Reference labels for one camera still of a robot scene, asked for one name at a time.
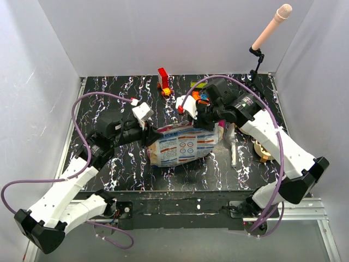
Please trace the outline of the pink blue pet food bag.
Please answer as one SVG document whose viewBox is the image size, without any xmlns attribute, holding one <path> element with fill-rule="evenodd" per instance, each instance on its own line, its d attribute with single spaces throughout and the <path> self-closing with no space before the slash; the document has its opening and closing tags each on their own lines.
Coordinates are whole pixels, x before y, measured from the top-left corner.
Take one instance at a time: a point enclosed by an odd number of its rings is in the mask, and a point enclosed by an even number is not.
<svg viewBox="0 0 349 262">
<path fill-rule="evenodd" d="M 189 121 L 160 128 L 163 137 L 147 147 L 151 166 L 170 168 L 205 157 L 222 139 L 224 123 L 214 124 L 212 131 L 195 128 Z"/>
</svg>

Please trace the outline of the clear plastic scoop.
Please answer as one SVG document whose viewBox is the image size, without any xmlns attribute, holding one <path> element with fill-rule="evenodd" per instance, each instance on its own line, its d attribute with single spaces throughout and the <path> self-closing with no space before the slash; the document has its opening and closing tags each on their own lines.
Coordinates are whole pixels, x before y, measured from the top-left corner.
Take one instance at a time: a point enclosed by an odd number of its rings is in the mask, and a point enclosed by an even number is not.
<svg viewBox="0 0 349 262">
<path fill-rule="evenodd" d="M 225 140 L 230 145 L 231 149 L 231 166 L 234 168 L 237 165 L 237 149 L 235 137 L 235 124 L 231 123 L 225 134 Z"/>
</svg>

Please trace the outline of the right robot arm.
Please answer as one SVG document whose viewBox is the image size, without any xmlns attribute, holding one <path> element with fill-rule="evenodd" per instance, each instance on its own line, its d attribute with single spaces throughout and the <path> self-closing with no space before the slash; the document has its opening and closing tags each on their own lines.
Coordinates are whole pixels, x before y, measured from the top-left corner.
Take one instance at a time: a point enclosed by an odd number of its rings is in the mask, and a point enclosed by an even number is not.
<svg viewBox="0 0 349 262">
<path fill-rule="evenodd" d="M 250 92 L 236 96 L 226 79 L 216 76 L 203 90 L 209 104 L 196 104 L 195 125 L 212 129 L 221 120 L 234 123 L 259 142 L 280 165 L 280 181 L 256 189 L 240 204 L 239 212 L 259 217 L 283 201 L 299 204 L 329 167 L 329 161 L 325 157 L 314 157 L 293 141 L 258 96 Z"/>
</svg>

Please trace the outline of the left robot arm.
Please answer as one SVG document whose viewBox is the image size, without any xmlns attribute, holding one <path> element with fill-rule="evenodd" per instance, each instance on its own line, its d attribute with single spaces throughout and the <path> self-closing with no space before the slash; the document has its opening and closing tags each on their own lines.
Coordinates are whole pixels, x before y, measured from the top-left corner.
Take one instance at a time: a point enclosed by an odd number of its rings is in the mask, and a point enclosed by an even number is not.
<svg viewBox="0 0 349 262">
<path fill-rule="evenodd" d="M 133 108 L 132 113 L 130 118 L 116 111 L 103 113 L 60 179 L 29 209 L 15 213 L 21 232 L 43 253 L 57 249 L 66 234 L 86 220 L 96 216 L 111 218 L 117 212 L 116 198 L 103 189 L 75 207 L 68 205 L 114 157 L 116 147 L 135 141 L 145 147 L 163 137 L 148 122 L 153 110 Z"/>
</svg>

